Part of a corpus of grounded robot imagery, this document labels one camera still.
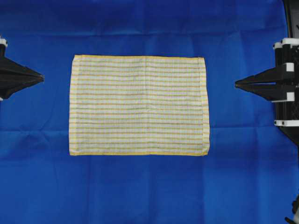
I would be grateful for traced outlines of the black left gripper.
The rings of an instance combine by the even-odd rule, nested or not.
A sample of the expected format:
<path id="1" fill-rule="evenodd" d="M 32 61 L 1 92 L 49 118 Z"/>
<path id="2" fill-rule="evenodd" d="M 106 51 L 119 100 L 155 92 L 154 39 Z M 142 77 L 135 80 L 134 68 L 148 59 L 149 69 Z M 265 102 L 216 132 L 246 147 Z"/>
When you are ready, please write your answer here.
<path id="1" fill-rule="evenodd" d="M 8 99 L 12 94 L 35 84 L 44 82 L 44 76 L 28 67 L 24 67 L 6 57 L 7 40 L 0 37 L 0 100 Z M 41 78 L 16 84 L 7 84 L 7 75 Z"/>

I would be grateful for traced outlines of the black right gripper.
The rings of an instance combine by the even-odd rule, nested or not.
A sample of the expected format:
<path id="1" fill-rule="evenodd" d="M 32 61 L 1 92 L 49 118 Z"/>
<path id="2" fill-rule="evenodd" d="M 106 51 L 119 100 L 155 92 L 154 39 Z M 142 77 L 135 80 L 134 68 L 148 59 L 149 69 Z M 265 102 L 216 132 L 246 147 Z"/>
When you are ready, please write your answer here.
<path id="1" fill-rule="evenodd" d="M 276 67 L 235 82 L 235 87 L 275 104 L 278 127 L 299 126 L 299 40 L 284 38 L 273 45 Z"/>

